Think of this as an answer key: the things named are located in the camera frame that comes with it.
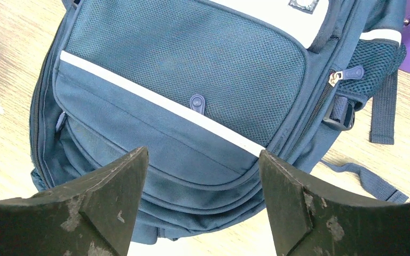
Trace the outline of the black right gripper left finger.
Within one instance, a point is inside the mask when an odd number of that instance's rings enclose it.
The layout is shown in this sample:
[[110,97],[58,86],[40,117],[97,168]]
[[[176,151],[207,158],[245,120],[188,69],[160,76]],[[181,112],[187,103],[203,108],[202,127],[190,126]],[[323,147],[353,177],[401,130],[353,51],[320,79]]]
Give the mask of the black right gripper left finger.
[[30,198],[0,200],[0,255],[127,255],[147,167],[139,147]]

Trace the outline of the navy blue backpack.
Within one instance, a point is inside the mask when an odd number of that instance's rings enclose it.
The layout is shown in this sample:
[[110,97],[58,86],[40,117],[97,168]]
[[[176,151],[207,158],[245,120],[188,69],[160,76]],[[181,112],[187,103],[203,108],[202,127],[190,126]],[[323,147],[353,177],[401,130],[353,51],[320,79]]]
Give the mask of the navy blue backpack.
[[405,1],[64,1],[30,108],[35,187],[137,147],[132,240],[222,230],[265,208],[265,149],[310,172],[374,100],[393,144]]

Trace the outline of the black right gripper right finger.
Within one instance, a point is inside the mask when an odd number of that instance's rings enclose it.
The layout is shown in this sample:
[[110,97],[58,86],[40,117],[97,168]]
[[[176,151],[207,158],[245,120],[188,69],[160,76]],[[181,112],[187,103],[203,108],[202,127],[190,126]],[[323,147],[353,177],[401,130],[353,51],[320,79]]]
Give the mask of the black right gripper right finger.
[[371,197],[261,151],[259,173],[277,255],[410,255],[407,196],[360,166],[350,171]]

